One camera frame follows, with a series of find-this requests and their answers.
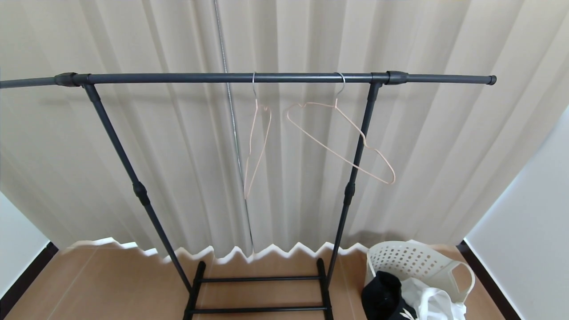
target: brown tile floor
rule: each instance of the brown tile floor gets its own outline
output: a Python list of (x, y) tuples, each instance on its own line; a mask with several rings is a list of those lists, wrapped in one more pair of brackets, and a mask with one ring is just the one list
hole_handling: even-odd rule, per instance
[[(454, 247), (437, 250), (464, 261)], [(330, 250), (322, 250), (326, 261)], [(193, 278), (198, 261), (180, 256), (184, 270)], [(235, 255), (219, 264), (209, 254), (206, 277), (289, 276), (316, 274), (316, 258), (296, 251), (285, 259), (271, 252), (247, 263)], [(340, 256), (331, 283), (334, 318), (365, 319), (360, 292), (365, 278), (365, 254), (353, 251)], [(459, 282), (467, 274), (456, 274)], [(122, 249), (108, 244), (60, 251), (14, 306), (6, 320), (16, 319), (175, 319), (182, 318), (187, 292), (171, 264), (157, 256), (145, 256), (138, 248)], [(246, 282), (205, 284), (198, 305), (211, 307), (317, 305), (321, 302), (316, 281)], [(484, 287), (476, 282), (466, 301), (468, 320), (503, 319)], [(288, 313), (196, 315), (194, 319), (323, 319), (321, 311)]]

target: baseboard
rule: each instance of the baseboard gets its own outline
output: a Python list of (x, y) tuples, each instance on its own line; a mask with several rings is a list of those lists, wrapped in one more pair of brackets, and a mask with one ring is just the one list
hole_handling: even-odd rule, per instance
[(465, 241), (462, 241), (456, 246), (460, 253), (463, 255), (464, 259), (468, 265), (472, 268), (472, 271), (478, 277), (478, 280), (482, 283), (490, 298), (494, 300), (494, 303), (507, 320), (521, 320), (514, 307), (510, 304), (500, 287), (496, 284), (492, 276), (488, 273), (482, 262), (478, 257), (472, 252), (470, 247)]
[(20, 297), (26, 292), (28, 287), (57, 252), (58, 248), (53, 243), (48, 243), (16, 282), (8, 289), (6, 294), (0, 299), (0, 320), (3, 320), (8, 315), (8, 312), (12, 310), (16, 302), (18, 302)]

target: black metal bar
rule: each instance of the black metal bar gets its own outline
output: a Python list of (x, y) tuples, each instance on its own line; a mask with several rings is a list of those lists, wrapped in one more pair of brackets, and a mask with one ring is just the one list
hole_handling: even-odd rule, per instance
[[(365, 105), (364, 119), (361, 124), (361, 131), (364, 135), (368, 133), (369, 123), (372, 120), (373, 106), (376, 103), (377, 92), (381, 87), (381, 83), (371, 83), (369, 85), (368, 92), (368, 103)], [(364, 151), (364, 139), (360, 136), (356, 147), (356, 155), (354, 156), (354, 165), (359, 166), (361, 161), (361, 154)], [(356, 177), (357, 169), (352, 167), (352, 173), (350, 174), (350, 180), (346, 185), (344, 191), (344, 205), (342, 206), (342, 213), (340, 215), (340, 223), (338, 224), (338, 230), (336, 232), (336, 240), (334, 241), (334, 249), (332, 251), (332, 257), (330, 258), (330, 265), (328, 266), (328, 279), (327, 288), (330, 287), (330, 282), (332, 281), (332, 273), (334, 271), (334, 265), (336, 264), (336, 258), (338, 256), (338, 249), (340, 248), (340, 241), (342, 240), (342, 233), (344, 233), (344, 225), (346, 224), (346, 217), (348, 216), (348, 209), (352, 202), (352, 197), (356, 192)]]
[(283, 311), (318, 311), (325, 310), (324, 306), (293, 306), (293, 307), (250, 307), (250, 308), (215, 308), (195, 309), (188, 311), (193, 314), (212, 313), (257, 313), (257, 312), (283, 312)]
[(192, 292), (189, 295), (188, 304), (184, 310), (183, 320), (192, 320), (193, 313), (191, 311), (196, 310), (197, 297), (200, 294), (201, 280), (204, 278), (204, 272), (205, 262), (200, 261), (200, 263), (197, 264), (196, 276), (193, 278)]
[(326, 268), (324, 267), (324, 260), (318, 258), (316, 260), (316, 267), (318, 268), (318, 275), (320, 276), (320, 294), (322, 295), (322, 304), (326, 307), (324, 310), (325, 320), (334, 320), (332, 314), (332, 302), (330, 301), (330, 292), (328, 291), (328, 284), (326, 282)]
[[(348, 83), (402, 84), (407, 82), (478, 83), (492, 85), (495, 76), (463, 75), (410, 75), (401, 71), (378, 73), (344, 73)], [(0, 81), (0, 88), (34, 87), (38, 85), (63, 85), (79, 87), (85, 84), (103, 83), (250, 83), (252, 73), (110, 73), (76, 74), (62, 73), (55, 77)], [(258, 83), (339, 83), (338, 73), (255, 73)]]
[(121, 141), (118, 139), (117, 133), (114, 131), (109, 116), (107, 115), (105, 108), (103, 107), (103, 103), (101, 102), (101, 97), (97, 93), (97, 89), (95, 89), (95, 86), (92, 84), (84, 85), (84, 88), (87, 95), (89, 96), (89, 99), (93, 103), (93, 106), (95, 107), (95, 110), (99, 115), (99, 118), (101, 119), (105, 131), (109, 135), (109, 138), (114, 146), (114, 149), (116, 150), (119, 158), (121, 159), (122, 165), (125, 167), (126, 172), (128, 173), (129, 178), (133, 183), (134, 193), (136, 194), (136, 196), (144, 206), (144, 209), (146, 210), (146, 213), (148, 214), (150, 221), (152, 221), (154, 229), (156, 229), (156, 232), (158, 233), (158, 236), (160, 237), (162, 244), (164, 244), (166, 251), (170, 255), (170, 258), (172, 259), (172, 263), (176, 267), (176, 270), (178, 270), (180, 278), (182, 278), (185, 287), (188, 289), (188, 292), (191, 294), (192, 286), (189, 284), (188, 278), (185, 276), (184, 270), (180, 265), (180, 261), (178, 261), (174, 249), (172, 249), (172, 245), (170, 244), (170, 241), (168, 240), (168, 237), (166, 236), (166, 233), (164, 232), (164, 229), (162, 228), (162, 225), (160, 224), (160, 221), (156, 216), (156, 212), (154, 212), (152, 204), (150, 204), (150, 199), (146, 195), (146, 189), (144, 185), (138, 180), (137, 175), (134, 172), (133, 166), (130, 164), (129, 159), (126, 156), (125, 149), (122, 147)]
[(318, 280), (320, 276), (292, 276), (292, 277), (243, 277), (243, 278), (203, 278), (202, 283), (210, 282), (253, 282), (253, 281), (296, 281), (296, 280)]

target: laundry basket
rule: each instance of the laundry basket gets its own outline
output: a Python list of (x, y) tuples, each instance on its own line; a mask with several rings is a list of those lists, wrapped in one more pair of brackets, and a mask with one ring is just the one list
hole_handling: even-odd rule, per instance
[[(459, 265), (468, 269), (472, 279), (469, 288), (463, 292), (459, 291), (452, 274)], [(449, 259), (424, 245), (404, 241), (386, 241), (369, 248), (366, 285), (375, 278), (376, 271), (389, 272), (401, 281), (417, 278), (430, 287), (446, 291), (454, 303), (466, 300), (475, 281), (474, 273), (467, 264)]]

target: pleated curtain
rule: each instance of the pleated curtain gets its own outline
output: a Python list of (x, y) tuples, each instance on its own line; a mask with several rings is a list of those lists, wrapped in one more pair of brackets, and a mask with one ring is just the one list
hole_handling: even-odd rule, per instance
[[(397, 173), (359, 173), (343, 247), (457, 244), (569, 102), (569, 2), (0, 2), (0, 79), (62, 72), (384, 72), (496, 75), (494, 86), (380, 89), (368, 144)], [(252, 84), (101, 84), (106, 110), (175, 248), (247, 255), (333, 241), (351, 167), (286, 109), (332, 104), (341, 84), (256, 84), (271, 110), (244, 200)], [(355, 123), (369, 85), (347, 84)], [(330, 108), (291, 118), (353, 158), (358, 132)], [(0, 189), (58, 247), (114, 237), (164, 253), (81, 88), (0, 91)], [(259, 112), (249, 174), (269, 125)], [(384, 178), (381, 158), (361, 166)]]

